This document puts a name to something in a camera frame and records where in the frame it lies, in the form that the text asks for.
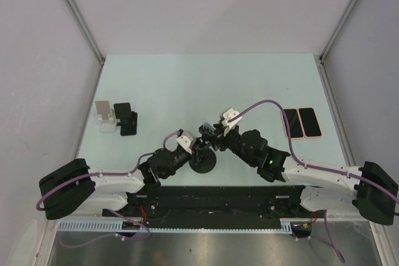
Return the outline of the black round-base phone mount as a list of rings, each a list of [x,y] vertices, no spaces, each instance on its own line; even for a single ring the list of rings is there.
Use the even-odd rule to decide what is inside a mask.
[[[206,174],[211,172],[216,166],[216,154],[211,148],[209,143],[209,148],[205,151],[205,155],[200,162],[191,162],[189,160],[190,168],[199,174]]]

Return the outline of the white phone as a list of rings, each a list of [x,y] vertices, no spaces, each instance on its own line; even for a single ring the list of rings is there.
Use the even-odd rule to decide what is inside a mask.
[[[206,137],[213,137],[216,129],[209,123],[205,122],[199,127],[198,130],[201,133],[201,136],[203,138],[206,138]]]

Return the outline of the black phone stand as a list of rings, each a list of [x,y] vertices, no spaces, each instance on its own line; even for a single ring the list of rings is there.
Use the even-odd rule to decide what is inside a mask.
[[[113,105],[115,117],[119,120],[121,136],[133,136],[137,134],[138,113],[133,111],[130,103],[115,103]]]

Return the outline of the pink phone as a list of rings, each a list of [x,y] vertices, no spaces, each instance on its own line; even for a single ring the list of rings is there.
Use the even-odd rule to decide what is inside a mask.
[[[284,109],[287,117],[289,133],[292,139],[304,137],[304,132],[299,118],[299,112],[295,108]]]
[[[316,138],[322,136],[320,125],[313,108],[300,108],[299,116],[306,137]]]

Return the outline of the white silver phone stand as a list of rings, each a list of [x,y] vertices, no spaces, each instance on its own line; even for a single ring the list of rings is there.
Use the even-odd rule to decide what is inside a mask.
[[[100,122],[101,133],[112,133],[115,132],[117,127],[117,119],[115,111],[110,105],[108,100],[96,100],[95,109]]]

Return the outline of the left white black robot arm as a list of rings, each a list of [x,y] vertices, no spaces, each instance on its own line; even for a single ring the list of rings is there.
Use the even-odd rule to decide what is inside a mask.
[[[178,138],[175,150],[160,148],[144,155],[130,171],[91,168],[83,158],[77,158],[39,181],[41,198],[36,204],[48,220],[57,220],[82,209],[114,210],[124,216],[137,211],[138,201],[131,197],[160,185],[185,164],[198,173],[207,173],[216,165],[216,155],[202,139],[194,142]]]

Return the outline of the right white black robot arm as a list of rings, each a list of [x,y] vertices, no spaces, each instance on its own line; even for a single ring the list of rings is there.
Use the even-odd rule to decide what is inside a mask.
[[[257,130],[240,133],[218,123],[211,129],[215,150],[230,150],[269,182],[303,182],[351,196],[360,215],[377,224],[390,226],[395,217],[398,184],[377,164],[363,166],[319,166],[292,153],[268,145]]]

